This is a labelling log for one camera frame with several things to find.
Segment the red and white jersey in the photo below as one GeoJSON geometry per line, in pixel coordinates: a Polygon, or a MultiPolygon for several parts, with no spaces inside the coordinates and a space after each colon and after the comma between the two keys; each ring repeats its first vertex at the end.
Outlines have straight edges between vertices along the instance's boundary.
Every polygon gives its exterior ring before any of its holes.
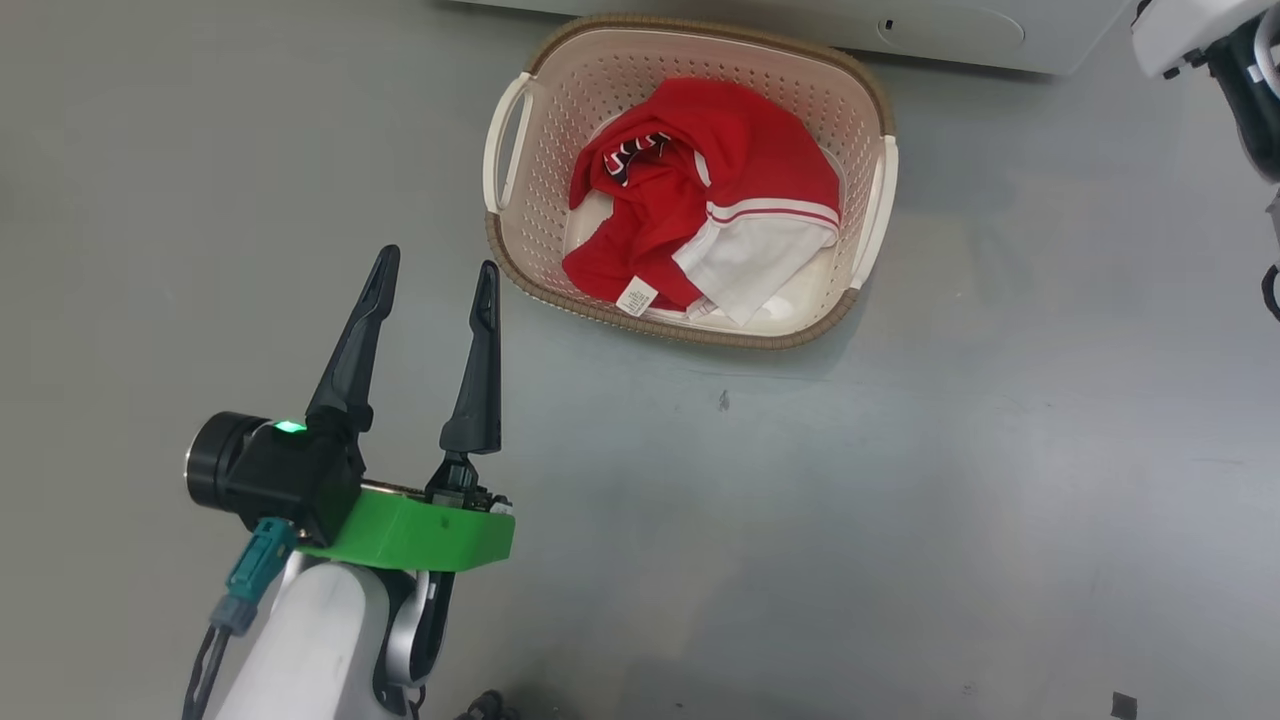
{"type": "MultiPolygon", "coordinates": [[[[682,314],[721,313],[739,327],[840,233],[840,177],[819,143],[794,114],[730,82],[662,82],[582,147],[568,196],[576,188],[703,191],[707,223],[673,259],[704,299],[682,314]]],[[[639,315],[655,297],[635,278],[612,305],[639,315]]]]}

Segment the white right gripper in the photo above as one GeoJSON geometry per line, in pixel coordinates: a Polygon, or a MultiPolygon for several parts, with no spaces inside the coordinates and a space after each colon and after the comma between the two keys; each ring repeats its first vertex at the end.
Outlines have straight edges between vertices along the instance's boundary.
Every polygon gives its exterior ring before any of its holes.
{"type": "Polygon", "coordinates": [[[1161,77],[1188,63],[1193,51],[1228,37],[1280,0],[1140,0],[1132,22],[1139,68],[1161,77]]]}

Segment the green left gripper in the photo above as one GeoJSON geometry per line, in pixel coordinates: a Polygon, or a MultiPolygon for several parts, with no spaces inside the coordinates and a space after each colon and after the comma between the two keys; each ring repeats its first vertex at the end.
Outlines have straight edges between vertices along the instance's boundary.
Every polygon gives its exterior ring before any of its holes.
{"type": "MultiPolygon", "coordinates": [[[[383,247],[308,402],[307,427],[370,432],[372,372],[399,268],[401,249],[383,247]]],[[[454,411],[442,428],[440,448],[497,454],[502,448],[502,332],[500,273],[493,261],[480,266],[468,327],[468,357],[454,411]]],[[[462,573],[507,560],[515,529],[513,503],[480,483],[468,456],[447,455],[422,488],[364,480],[337,539],[328,547],[303,541],[298,551],[383,570],[462,573]]]]}

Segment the white front-load washing machine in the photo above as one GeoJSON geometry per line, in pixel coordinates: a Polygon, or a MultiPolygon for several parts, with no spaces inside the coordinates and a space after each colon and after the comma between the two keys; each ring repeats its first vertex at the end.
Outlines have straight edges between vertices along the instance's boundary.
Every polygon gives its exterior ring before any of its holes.
{"type": "Polygon", "coordinates": [[[453,0],[552,15],[644,14],[709,20],[841,49],[937,61],[1071,74],[1135,0],[453,0]],[[1000,12],[1025,31],[1006,53],[914,53],[890,46],[878,23],[891,12],[947,4],[1000,12]]]}

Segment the cream perforated laundry basket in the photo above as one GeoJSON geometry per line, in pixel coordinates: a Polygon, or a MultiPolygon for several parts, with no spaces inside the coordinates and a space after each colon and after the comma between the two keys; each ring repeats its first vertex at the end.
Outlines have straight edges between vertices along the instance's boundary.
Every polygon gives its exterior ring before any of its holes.
{"type": "Polygon", "coordinates": [[[837,49],[700,20],[590,15],[562,26],[498,102],[483,159],[488,242],[529,296],[607,325],[691,345],[786,350],[854,309],[869,281],[899,178],[896,123],[876,77],[837,49]],[[579,292],[564,256],[607,217],[607,199],[570,206],[570,174],[588,141],[662,81],[699,77],[751,88],[799,118],[841,179],[838,238],[748,325],[722,313],[631,316],[579,292]]]}

